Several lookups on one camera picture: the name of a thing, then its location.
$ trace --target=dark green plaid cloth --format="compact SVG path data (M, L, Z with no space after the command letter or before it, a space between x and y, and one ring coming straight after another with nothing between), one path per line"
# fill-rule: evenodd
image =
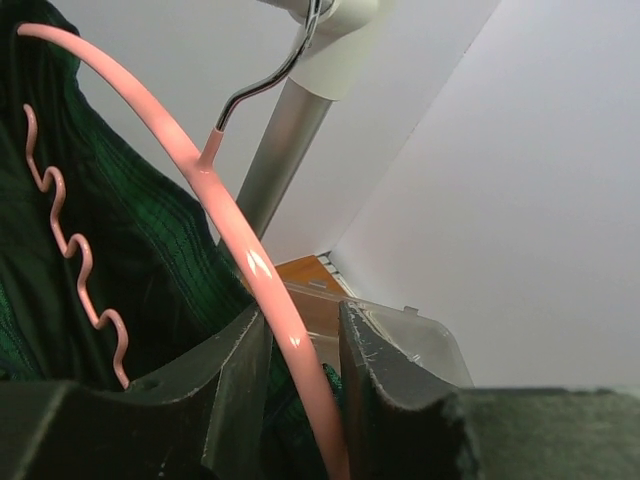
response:
M24 162L23 103L38 117L40 171L51 164L65 175L63 231L85 234L94 250L92 299L127 322L132 378L218 333L254 300L217 251L199 203L90 107L76 58L16 36L24 21L77 33L46 1L0 2L0 377L74 378L117 389L115 336L89 325L74 292L78 259L65 261L56 250L51 199L35 188ZM340 379L325 369L340 399ZM264 415L265 478L326 478L277 346Z

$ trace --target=hanger hook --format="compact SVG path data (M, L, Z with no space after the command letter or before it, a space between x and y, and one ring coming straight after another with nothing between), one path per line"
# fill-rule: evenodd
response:
M309 0L309 9L307 11L307 18L304 25L305 35L300 41L300 44L289 54L284 63L275 72L264 80L238 90L229 98L229 100L227 100L227 103L218 118L218 123L216 123L216 130L224 132L227 127L227 123L229 123L231 114L240 102L275 87L284 80L289 73L291 73L293 67L296 66L298 60L302 57L302 54L311 44L311 39L313 38L313 34L316 31L316 27L318 26L318 21L320 19L321 6L322 0Z

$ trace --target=white bracket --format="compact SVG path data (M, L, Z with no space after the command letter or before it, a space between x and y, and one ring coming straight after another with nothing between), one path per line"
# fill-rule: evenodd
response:
M272 5L298 7L306 0L260 0ZM314 95L342 100L353 87L373 48L381 27L397 0L333 0L322 15L311 46L298 61L290 78ZM300 8L291 16L303 24Z

